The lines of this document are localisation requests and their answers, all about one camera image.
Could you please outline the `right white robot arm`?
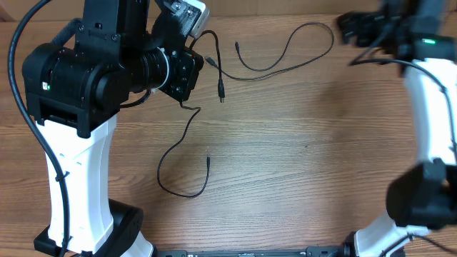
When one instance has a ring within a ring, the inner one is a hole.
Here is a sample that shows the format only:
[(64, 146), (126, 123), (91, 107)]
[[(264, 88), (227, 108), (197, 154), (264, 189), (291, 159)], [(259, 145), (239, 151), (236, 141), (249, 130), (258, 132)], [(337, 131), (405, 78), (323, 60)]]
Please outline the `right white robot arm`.
[(342, 256), (402, 256), (412, 240), (456, 224), (456, 41), (439, 33), (447, 11), (440, 0), (382, 1), (336, 20), (343, 43), (362, 48), (353, 65), (401, 67), (417, 145), (383, 214), (347, 238)]

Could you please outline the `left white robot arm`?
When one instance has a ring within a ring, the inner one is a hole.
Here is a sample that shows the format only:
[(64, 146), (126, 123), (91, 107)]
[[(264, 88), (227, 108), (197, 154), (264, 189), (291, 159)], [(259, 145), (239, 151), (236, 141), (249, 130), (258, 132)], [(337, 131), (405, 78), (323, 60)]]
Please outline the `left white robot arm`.
[(34, 241), (42, 253), (156, 252), (141, 233), (143, 211), (109, 198), (111, 140), (130, 94), (189, 98), (204, 60), (186, 41), (200, 36), (209, 18), (201, 1), (159, 1), (158, 7), (147, 29), (147, 1), (86, 1), (80, 19), (23, 63), (27, 111), (49, 147), (51, 222)]

